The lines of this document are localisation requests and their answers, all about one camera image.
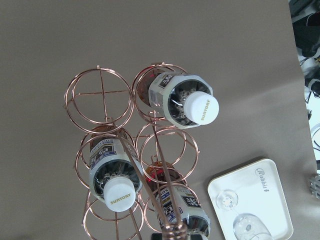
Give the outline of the clear wine glass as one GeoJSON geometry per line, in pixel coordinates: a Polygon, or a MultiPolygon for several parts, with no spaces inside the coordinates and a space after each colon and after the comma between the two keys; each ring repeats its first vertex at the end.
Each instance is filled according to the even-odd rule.
{"type": "Polygon", "coordinates": [[[233,233],[237,240],[273,240],[271,233],[259,217],[251,213],[239,213],[236,210],[239,197],[233,190],[221,191],[216,198],[216,205],[235,215],[233,233]]]}

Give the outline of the tea bottle far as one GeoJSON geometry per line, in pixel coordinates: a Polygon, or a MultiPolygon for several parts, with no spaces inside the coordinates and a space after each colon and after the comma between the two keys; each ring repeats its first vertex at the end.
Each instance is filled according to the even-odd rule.
{"type": "MultiPolygon", "coordinates": [[[[192,235],[201,235],[201,240],[207,240],[210,235],[210,219],[202,209],[196,197],[192,191],[187,188],[185,180],[178,181],[182,178],[182,175],[175,170],[173,166],[166,163],[168,167],[168,173],[170,180],[176,182],[176,185],[172,186],[175,202],[179,209],[181,220],[186,224],[188,233],[192,235]]],[[[176,214],[172,205],[172,198],[168,187],[164,187],[167,182],[163,164],[156,161],[152,164],[152,167],[148,167],[145,170],[144,178],[154,192],[154,196],[157,202],[162,205],[164,214],[166,215],[170,223],[176,222],[176,214]]]]}

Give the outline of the cream rabbit tray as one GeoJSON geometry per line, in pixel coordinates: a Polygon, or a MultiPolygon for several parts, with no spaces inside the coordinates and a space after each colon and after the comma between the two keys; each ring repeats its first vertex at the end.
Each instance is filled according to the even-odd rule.
{"type": "Polygon", "coordinates": [[[256,215],[265,224],[273,240],[288,240],[294,232],[277,166],[263,158],[212,179],[207,192],[225,239],[237,240],[233,232],[235,215],[216,204],[224,190],[238,195],[236,210],[256,215]]]}

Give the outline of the tea bottle near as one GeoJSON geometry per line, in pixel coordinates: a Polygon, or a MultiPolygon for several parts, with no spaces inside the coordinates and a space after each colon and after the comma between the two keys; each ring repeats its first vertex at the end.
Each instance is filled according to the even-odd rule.
{"type": "Polygon", "coordinates": [[[139,98],[180,129],[212,123],[219,114],[213,88],[200,76],[154,70],[140,80],[139,98]]]}

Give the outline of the tea bottle middle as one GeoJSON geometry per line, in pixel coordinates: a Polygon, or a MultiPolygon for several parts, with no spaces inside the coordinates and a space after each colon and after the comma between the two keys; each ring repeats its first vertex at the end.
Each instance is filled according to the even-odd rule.
{"type": "Polygon", "coordinates": [[[135,202],[143,184],[125,149],[115,136],[90,143],[89,188],[108,209],[124,212],[135,202]]]}

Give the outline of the tea bottle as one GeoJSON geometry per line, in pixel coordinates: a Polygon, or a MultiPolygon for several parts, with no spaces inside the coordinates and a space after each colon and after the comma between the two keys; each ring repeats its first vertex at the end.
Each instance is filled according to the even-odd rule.
{"type": "Polygon", "coordinates": [[[212,123],[219,114],[213,88],[200,76],[154,70],[140,80],[139,98],[180,129],[212,123]]]}
{"type": "MultiPolygon", "coordinates": [[[[181,220],[186,224],[188,233],[192,235],[201,235],[201,240],[207,240],[210,235],[210,219],[202,209],[196,197],[192,191],[187,188],[185,180],[178,181],[182,178],[182,175],[175,170],[173,166],[166,163],[168,167],[168,173],[170,180],[176,182],[176,185],[172,186],[175,202],[179,209],[181,220]]],[[[167,182],[163,164],[156,161],[152,164],[152,167],[148,167],[145,170],[144,178],[154,192],[154,196],[157,202],[162,205],[164,214],[166,215],[170,223],[176,222],[176,214],[172,205],[172,198],[168,187],[164,187],[167,182]]]]}
{"type": "Polygon", "coordinates": [[[108,209],[124,212],[135,202],[143,184],[125,149],[115,136],[90,143],[89,188],[108,209]]]}

